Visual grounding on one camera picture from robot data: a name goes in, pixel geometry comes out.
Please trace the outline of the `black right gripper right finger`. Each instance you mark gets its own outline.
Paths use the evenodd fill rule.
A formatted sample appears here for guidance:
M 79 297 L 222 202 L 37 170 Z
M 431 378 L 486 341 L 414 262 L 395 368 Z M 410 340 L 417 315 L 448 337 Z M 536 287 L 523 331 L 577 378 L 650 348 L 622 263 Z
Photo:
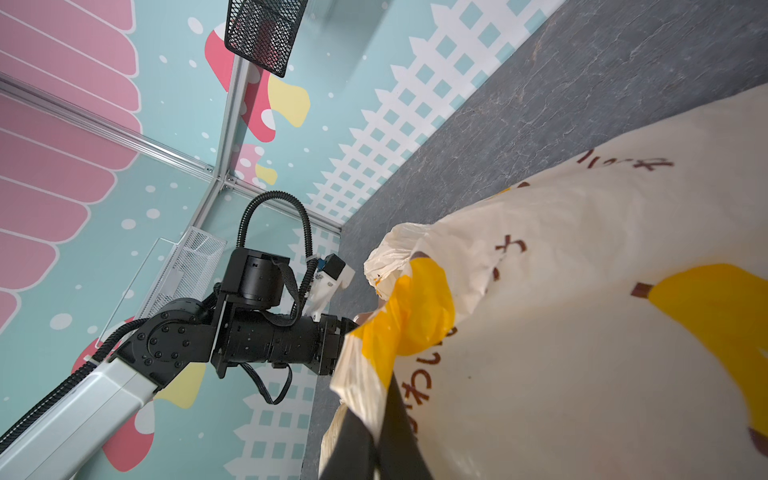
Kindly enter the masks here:
M 381 479 L 432 479 L 419 451 L 395 376 L 388 388 L 377 453 Z

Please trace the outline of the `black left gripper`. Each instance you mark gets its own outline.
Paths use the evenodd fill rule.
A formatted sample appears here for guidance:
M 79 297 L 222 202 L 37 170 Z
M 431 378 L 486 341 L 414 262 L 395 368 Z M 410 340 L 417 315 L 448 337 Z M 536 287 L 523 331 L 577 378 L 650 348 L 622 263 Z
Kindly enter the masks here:
M 329 376 L 336 369 L 346 335 L 354 331 L 358 324 L 346 317 L 322 314 L 318 325 L 318 341 L 311 371 L 318 376 Z

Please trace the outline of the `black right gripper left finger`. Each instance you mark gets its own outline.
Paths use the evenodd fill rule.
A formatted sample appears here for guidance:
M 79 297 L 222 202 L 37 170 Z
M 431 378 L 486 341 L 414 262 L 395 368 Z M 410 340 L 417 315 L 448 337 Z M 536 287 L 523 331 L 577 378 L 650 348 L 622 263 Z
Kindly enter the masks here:
M 321 479 L 376 479 L 373 439 L 347 410 L 337 410 L 320 449 Z

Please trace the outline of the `beige plastic bag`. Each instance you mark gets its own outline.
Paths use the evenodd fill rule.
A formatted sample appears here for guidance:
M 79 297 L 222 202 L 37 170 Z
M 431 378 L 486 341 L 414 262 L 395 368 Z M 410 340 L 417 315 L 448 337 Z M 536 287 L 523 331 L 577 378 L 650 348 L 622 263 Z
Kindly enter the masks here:
M 767 89 L 394 227 L 331 387 L 434 479 L 767 475 Z

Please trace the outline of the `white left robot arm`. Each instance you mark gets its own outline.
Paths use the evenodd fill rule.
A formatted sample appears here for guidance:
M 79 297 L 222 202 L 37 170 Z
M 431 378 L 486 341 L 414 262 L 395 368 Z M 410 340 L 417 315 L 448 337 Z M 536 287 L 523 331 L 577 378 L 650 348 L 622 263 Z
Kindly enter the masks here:
M 287 257 L 246 245 L 256 209 L 271 200 L 291 205 L 302 224 L 305 272 L 296 277 Z M 68 479 L 124 424 L 188 366 L 213 366 L 219 377 L 245 371 L 268 404 L 256 372 L 266 363 L 303 365 L 319 376 L 335 370 L 350 319 L 326 313 L 354 272 L 335 254 L 313 249 L 310 218 L 293 195 L 268 191 L 244 210 L 223 280 L 201 300 L 181 298 L 155 315 L 119 326 L 79 368 L 29 409 L 1 438 L 5 479 Z

